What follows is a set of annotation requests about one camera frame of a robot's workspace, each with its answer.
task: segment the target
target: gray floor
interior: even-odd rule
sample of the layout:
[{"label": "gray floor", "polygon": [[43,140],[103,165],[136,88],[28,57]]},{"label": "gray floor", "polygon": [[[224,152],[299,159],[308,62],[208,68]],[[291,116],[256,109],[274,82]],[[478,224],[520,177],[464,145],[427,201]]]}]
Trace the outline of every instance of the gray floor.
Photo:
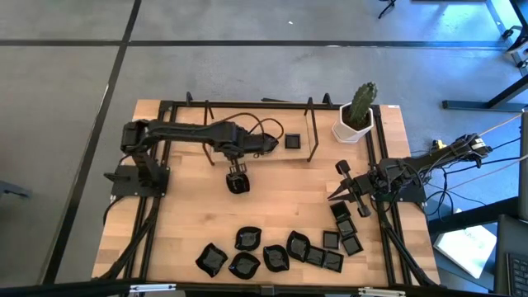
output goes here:
[{"label": "gray floor", "polygon": [[[120,39],[132,3],[2,1],[0,39]],[[393,12],[377,20],[384,5],[367,0],[144,1],[132,38],[495,41],[500,37],[482,2],[399,0]],[[510,7],[496,7],[506,24],[515,22],[509,18]],[[34,192],[29,200],[3,196],[0,201],[0,286],[37,282],[115,56],[116,48],[0,48],[4,128],[0,180]],[[432,139],[449,143],[510,118],[512,114],[506,113],[445,111],[441,101],[485,101],[520,77],[507,55],[488,50],[128,48],[58,281],[90,277],[111,188],[102,173],[116,166],[120,130],[137,99],[181,100],[190,91],[196,100],[305,101],[309,96],[320,100],[329,92],[335,102],[343,103],[362,83],[374,81],[379,88],[376,103],[402,107],[411,149],[419,150],[428,149]],[[523,94],[516,101],[528,98]],[[487,134],[485,140],[493,146],[514,139],[518,126],[515,120]],[[519,144],[511,144],[490,159],[518,153]],[[450,176],[450,186],[494,168]],[[517,178],[516,168],[510,167],[455,191],[490,203],[516,195]],[[432,184],[442,182],[441,175],[435,175]],[[430,193],[435,190],[427,188]],[[478,206],[454,199],[455,207],[462,210]],[[457,286],[449,279],[442,276],[445,283]]]}]

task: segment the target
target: wooden table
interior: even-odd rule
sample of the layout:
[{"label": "wooden table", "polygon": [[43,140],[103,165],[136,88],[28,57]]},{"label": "wooden table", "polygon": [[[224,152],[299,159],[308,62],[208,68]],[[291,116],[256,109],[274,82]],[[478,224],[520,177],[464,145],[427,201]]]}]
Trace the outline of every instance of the wooden table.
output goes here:
[{"label": "wooden table", "polygon": [[[155,119],[159,102],[138,101],[134,119]],[[247,110],[224,108],[215,113],[226,116],[240,111]],[[269,109],[255,112],[260,113],[257,116],[261,118],[262,113],[266,113],[268,117],[274,115],[274,110]],[[408,141],[399,107],[381,106],[381,113],[389,156],[408,156]],[[348,204],[352,220],[358,229],[357,236],[365,250],[347,257],[341,247],[340,253],[345,255],[341,274],[293,259],[290,259],[289,271],[274,273],[267,270],[262,259],[263,247],[273,244],[285,247],[292,230],[307,235],[312,245],[321,248],[323,230],[337,230],[326,200],[342,179],[336,172],[335,163],[346,159],[353,177],[368,171],[365,139],[358,144],[339,144],[334,139],[331,128],[337,115],[338,111],[315,111],[319,146],[310,163],[305,159],[266,162],[248,159],[247,176],[251,182],[251,191],[242,195],[230,193],[225,185],[227,163],[217,163],[211,167],[200,144],[172,143],[168,161],[172,169],[170,183],[167,195],[161,202],[148,280],[176,283],[386,286],[388,283],[377,215],[373,211],[369,218],[361,218],[356,205]],[[177,121],[200,124],[203,123],[203,118],[203,107],[179,107],[177,110]],[[271,122],[266,123],[266,127],[272,125]],[[380,151],[375,128],[372,132],[376,159],[379,161]],[[93,276],[106,272],[128,244],[138,201],[138,197],[126,197],[108,214]],[[408,250],[429,277],[439,282],[424,214],[414,204],[398,205]],[[262,229],[261,245],[252,252],[262,264],[251,280],[240,280],[228,270],[229,263],[238,253],[234,248],[235,234],[243,226]],[[195,264],[195,259],[211,242],[229,257],[214,278],[210,278]],[[139,274],[142,251],[143,247],[140,246],[133,276]],[[402,283],[398,253],[394,247],[392,255],[396,279]]]}]

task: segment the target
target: small black square block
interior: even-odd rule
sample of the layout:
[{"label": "small black square block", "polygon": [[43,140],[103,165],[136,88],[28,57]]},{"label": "small black square block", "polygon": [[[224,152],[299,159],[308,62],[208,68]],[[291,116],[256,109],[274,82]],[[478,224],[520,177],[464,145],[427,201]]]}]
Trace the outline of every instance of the small black square block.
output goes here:
[{"label": "small black square block", "polygon": [[324,256],[327,251],[319,247],[310,247],[308,251],[308,256],[306,257],[306,262],[314,264],[315,266],[323,267]]},{"label": "small black square block", "polygon": [[324,258],[323,266],[331,271],[341,273],[344,258],[345,257],[340,253],[327,251],[327,256]]},{"label": "small black square block", "polygon": [[342,238],[347,238],[350,235],[357,233],[356,226],[354,226],[354,223],[352,223],[350,218],[338,221],[336,224]]},{"label": "small black square block", "polygon": [[355,234],[349,238],[344,238],[342,240],[342,243],[343,247],[345,247],[346,254],[348,256],[352,256],[354,254],[357,254],[358,252],[363,251],[363,247],[361,246],[360,240]]},{"label": "small black square block", "polygon": [[323,231],[323,248],[339,249],[339,232]]},{"label": "small black square block", "polygon": [[287,149],[300,149],[300,134],[286,134],[285,147]]}]

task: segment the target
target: black robotic arm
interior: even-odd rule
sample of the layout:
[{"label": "black robotic arm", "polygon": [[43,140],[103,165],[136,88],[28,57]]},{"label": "black robotic arm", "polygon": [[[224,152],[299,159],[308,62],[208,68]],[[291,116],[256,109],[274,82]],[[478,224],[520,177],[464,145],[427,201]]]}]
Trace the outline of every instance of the black robotic arm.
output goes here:
[{"label": "black robotic arm", "polygon": [[167,123],[159,120],[137,120],[123,127],[120,149],[134,159],[135,166],[120,165],[105,176],[114,182],[112,195],[163,196],[169,171],[148,155],[149,148],[159,141],[182,141],[210,145],[231,162],[226,183],[235,194],[249,191],[244,163],[238,160],[250,153],[255,157],[270,153],[279,141],[262,131],[251,134],[232,121],[221,120],[210,125]]},{"label": "black robotic arm", "polygon": [[[349,200],[358,203],[358,212],[361,217],[370,215],[368,206],[361,200],[361,196],[370,195],[376,200],[383,200],[386,196],[393,197],[406,186],[423,186],[423,179],[435,168],[443,167],[449,163],[460,161],[475,161],[477,167],[482,164],[482,159],[492,150],[477,134],[468,134],[458,138],[453,144],[430,152],[418,158],[384,158],[366,174],[352,178],[347,161],[342,160],[336,164],[339,174],[344,176],[341,185],[329,197],[329,200]],[[348,193],[338,196],[342,191]],[[397,248],[402,259],[416,277],[420,285],[436,285],[427,274],[414,261],[411,253],[405,248],[399,236],[390,224],[386,212],[378,210],[381,227],[393,245]]]}]

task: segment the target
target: black bracket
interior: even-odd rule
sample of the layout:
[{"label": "black bracket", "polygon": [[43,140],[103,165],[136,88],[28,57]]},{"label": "black bracket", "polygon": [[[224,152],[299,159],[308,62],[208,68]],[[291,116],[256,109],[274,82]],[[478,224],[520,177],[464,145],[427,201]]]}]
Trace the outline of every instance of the black bracket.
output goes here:
[{"label": "black bracket", "polygon": [[328,105],[329,108],[333,108],[333,103],[332,103],[332,99],[330,99],[330,94],[324,93],[323,103]]},{"label": "black bracket", "polygon": [[186,105],[187,105],[187,106],[191,106],[191,102],[192,102],[193,100],[194,100],[194,99],[192,98],[191,92],[187,92],[186,97],[185,97]]},{"label": "black bracket", "polygon": [[158,182],[140,181],[137,166],[120,165],[114,173],[105,173],[105,177],[114,182],[114,196],[164,197],[170,173],[169,167],[158,167]]}]

